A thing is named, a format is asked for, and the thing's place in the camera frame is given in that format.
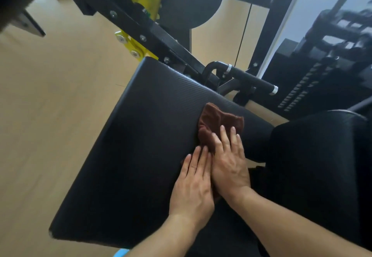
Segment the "person's left hand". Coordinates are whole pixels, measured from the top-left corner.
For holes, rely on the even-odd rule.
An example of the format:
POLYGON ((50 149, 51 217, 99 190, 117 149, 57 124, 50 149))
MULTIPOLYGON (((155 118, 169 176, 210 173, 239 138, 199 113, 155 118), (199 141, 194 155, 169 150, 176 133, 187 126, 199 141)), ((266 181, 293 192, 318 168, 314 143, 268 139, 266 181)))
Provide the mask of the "person's left hand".
POLYGON ((215 203, 212 193, 211 164, 212 156, 209 152, 203 178, 196 177, 196 168, 203 147, 197 146, 192 154, 188 174, 185 178, 177 178, 171 198, 169 215, 187 213, 210 219, 215 203))

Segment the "person's right hand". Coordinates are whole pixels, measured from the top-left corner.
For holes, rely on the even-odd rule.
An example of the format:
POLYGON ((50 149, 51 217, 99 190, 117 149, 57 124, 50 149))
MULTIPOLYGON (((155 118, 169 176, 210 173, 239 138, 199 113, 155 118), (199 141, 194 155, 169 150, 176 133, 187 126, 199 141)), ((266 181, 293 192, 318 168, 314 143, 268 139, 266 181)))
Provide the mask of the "person's right hand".
POLYGON ((215 154, 212 163, 212 181, 220 196, 231 206, 235 207, 244 193, 251 189, 247 161, 239 158, 237 153, 236 129, 231 127, 228 136, 232 154, 220 153, 220 139, 212 134, 215 143, 215 154))

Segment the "brown cleaning cloth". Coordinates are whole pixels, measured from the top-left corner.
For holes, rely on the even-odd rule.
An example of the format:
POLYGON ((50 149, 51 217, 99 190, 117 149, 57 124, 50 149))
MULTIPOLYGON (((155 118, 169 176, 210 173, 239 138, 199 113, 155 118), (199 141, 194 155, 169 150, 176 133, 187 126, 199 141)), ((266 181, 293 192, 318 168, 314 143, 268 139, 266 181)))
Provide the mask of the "brown cleaning cloth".
MULTIPOLYGON (((244 128, 244 119, 230 113, 221 111, 216 105, 207 103, 202 110, 198 122, 198 138, 202 147, 207 146, 212 156, 215 154, 215 143, 212 134, 215 133, 220 137, 220 127, 225 126, 227 135, 230 135, 231 127, 235 127, 237 134, 244 128)), ((212 164, 211 164, 211 182, 212 181, 212 164)))

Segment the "person's left forearm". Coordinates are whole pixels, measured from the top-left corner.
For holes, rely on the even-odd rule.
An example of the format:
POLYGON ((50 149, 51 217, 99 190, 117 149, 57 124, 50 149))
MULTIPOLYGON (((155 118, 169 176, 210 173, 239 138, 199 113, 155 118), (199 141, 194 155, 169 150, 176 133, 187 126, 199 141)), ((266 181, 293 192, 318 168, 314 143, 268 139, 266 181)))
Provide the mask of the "person's left forearm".
POLYGON ((187 213, 170 214, 163 225, 129 250, 125 257, 185 257, 208 219, 187 213))

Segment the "person's right forearm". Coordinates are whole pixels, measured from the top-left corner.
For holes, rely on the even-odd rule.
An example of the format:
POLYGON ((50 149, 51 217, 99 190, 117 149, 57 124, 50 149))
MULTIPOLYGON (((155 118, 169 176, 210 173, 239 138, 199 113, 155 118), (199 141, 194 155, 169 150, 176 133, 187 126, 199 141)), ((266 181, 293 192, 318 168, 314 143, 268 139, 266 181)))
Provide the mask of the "person's right forearm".
POLYGON ((248 186, 219 192, 270 257, 372 257, 371 251, 263 198, 248 186))

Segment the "black padded machine seat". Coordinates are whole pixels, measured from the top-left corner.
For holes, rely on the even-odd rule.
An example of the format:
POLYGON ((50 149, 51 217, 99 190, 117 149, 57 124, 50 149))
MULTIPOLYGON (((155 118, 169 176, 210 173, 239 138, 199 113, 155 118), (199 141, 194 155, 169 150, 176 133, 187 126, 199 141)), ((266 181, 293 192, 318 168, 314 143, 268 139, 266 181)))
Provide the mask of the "black padded machine seat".
POLYGON ((168 216, 182 162, 199 144, 198 120, 207 103, 244 117, 245 155, 263 162, 272 124, 145 57, 56 213, 50 236, 131 248, 156 231, 168 216))

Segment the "black padded cushion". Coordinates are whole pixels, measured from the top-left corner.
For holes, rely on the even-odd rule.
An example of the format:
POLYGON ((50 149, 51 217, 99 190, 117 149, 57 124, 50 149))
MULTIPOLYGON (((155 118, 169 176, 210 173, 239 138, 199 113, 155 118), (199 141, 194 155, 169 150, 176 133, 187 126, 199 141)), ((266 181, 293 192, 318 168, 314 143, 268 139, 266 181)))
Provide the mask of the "black padded cushion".
POLYGON ((372 117, 346 110, 277 126, 265 198, 372 251, 372 117))

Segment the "black weight stack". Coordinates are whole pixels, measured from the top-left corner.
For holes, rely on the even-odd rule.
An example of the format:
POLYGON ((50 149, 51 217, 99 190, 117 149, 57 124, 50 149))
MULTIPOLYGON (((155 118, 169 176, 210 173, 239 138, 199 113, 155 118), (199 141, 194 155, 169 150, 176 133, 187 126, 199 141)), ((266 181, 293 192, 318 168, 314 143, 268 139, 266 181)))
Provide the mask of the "black weight stack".
POLYGON ((310 94, 311 89, 314 89, 333 69, 338 67, 339 59, 339 56, 327 56, 315 63, 277 108, 287 113, 292 112, 310 94))

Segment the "black round roller pad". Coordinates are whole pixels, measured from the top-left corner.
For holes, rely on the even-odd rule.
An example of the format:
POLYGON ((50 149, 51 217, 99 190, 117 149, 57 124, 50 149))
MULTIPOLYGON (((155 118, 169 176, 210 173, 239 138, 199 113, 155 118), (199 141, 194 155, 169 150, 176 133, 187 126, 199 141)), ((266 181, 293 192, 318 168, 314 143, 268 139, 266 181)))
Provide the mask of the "black round roller pad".
POLYGON ((161 0, 157 23, 173 29, 193 29, 206 23, 222 0, 161 0))

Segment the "black gym machine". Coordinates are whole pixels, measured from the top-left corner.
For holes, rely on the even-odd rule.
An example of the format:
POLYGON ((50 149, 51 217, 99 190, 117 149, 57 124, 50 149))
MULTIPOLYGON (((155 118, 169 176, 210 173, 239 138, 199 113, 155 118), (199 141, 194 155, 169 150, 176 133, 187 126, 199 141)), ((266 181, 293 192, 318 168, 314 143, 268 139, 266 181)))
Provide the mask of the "black gym machine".
POLYGON ((254 102, 288 119, 327 110, 346 110, 372 96, 372 10, 322 11, 300 42, 284 39, 262 79, 278 86, 274 96, 254 102), (322 58, 339 56, 338 67, 311 89, 292 112, 277 108, 309 69, 322 58))

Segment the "grey metal foot plate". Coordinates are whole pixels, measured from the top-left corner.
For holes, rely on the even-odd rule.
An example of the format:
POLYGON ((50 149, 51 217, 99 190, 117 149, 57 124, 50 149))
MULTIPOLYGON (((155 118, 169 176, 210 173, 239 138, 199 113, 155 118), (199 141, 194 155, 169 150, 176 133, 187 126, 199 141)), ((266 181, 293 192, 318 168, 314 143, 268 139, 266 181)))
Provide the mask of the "grey metal foot plate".
POLYGON ((23 10, 16 18, 12 19, 10 24, 39 37, 46 35, 27 10, 23 10))

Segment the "black upright frame post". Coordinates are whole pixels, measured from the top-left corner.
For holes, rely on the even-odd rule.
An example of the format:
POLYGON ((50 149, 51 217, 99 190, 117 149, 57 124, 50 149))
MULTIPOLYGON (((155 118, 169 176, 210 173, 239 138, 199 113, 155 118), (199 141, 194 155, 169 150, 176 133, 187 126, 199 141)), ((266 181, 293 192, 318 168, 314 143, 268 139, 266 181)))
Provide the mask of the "black upright frame post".
POLYGON ((270 52, 274 48, 280 31, 295 1, 296 0, 272 0, 247 70, 248 73, 262 78, 267 67, 266 63, 270 58, 270 52))

